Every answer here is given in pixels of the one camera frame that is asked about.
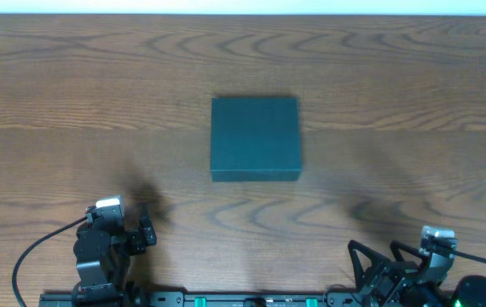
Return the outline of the dark green box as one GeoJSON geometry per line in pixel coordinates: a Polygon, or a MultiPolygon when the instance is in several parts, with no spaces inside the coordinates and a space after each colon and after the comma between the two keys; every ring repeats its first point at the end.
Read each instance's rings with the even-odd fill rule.
{"type": "Polygon", "coordinates": [[[303,169],[296,97],[211,100],[214,182],[293,182],[303,169]]]}

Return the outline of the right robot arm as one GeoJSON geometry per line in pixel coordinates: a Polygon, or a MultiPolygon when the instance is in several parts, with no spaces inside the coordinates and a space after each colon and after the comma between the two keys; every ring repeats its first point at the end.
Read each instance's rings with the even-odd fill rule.
{"type": "Polygon", "coordinates": [[[452,292],[440,289],[457,257],[486,264],[486,258],[456,250],[456,239],[423,238],[420,248],[397,240],[389,259],[352,240],[348,244],[356,292],[363,306],[486,307],[486,276],[466,275],[452,292]]]}

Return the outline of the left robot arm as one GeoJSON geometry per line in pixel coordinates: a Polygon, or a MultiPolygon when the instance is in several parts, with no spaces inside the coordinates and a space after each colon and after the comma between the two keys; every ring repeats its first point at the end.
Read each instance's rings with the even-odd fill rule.
{"type": "Polygon", "coordinates": [[[146,306],[147,293],[127,280],[130,259],[157,243],[148,211],[141,210],[134,229],[124,227],[120,205],[92,206],[77,229],[73,246],[80,282],[72,290],[73,306],[146,306]]]}

